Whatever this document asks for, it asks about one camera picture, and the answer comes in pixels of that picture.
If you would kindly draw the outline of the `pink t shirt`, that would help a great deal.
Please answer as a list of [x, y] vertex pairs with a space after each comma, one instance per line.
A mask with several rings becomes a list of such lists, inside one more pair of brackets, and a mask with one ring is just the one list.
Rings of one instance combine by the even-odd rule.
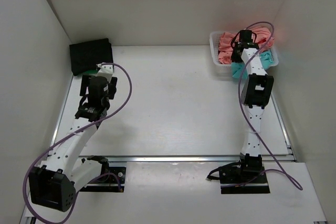
[[[270, 50], [271, 47], [274, 45], [275, 38], [271, 37], [271, 31], [263, 26], [256, 26], [251, 28], [253, 32], [257, 34], [256, 43], [258, 44], [259, 48], [263, 45], [264, 48], [260, 51], [260, 54], [264, 51]], [[230, 33], [230, 32], [224, 32], [220, 38], [219, 47], [218, 47], [218, 59], [220, 63], [222, 64], [231, 64], [231, 55], [233, 52], [233, 49], [230, 46], [231, 40], [234, 38], [234, 36], [237, 34]]]

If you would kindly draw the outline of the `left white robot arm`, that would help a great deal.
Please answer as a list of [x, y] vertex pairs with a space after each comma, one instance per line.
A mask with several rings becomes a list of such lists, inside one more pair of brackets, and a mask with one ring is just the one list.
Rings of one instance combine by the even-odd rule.
[[107, 116], [117, 90], [113, 65], [99, 64], [98, 68], [97, 75], [82, 77], [81, 100], [67, 133], [69, 139], [58, 142], [52, 154], [28, 175], [33, 204], [66, 212], [81, 188], [94, 178], [104, 181], [109, 177], [110, 168], [103, 156], [89, 156], [75, 167], [83, 148]]

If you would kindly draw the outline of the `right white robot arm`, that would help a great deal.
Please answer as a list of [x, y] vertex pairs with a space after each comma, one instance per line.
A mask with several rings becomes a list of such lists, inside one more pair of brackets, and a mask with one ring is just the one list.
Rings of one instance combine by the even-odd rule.
[[254, 32], [241, 30], [238, 41], [231, 45], [232, 62], [243, 62], [246, 67], [247, 78], [243, 90], [239, 92], [239, 103], [248, 123], [240, 160], [221, 168], [219, 180], [226, 186], [247, 182], [266, 185], [267, 177], [261, 173], [264, 167], [258, 135], [261, 133], [261, 119], [270, 100], [274, 78], [267, 75], [262, 66]]

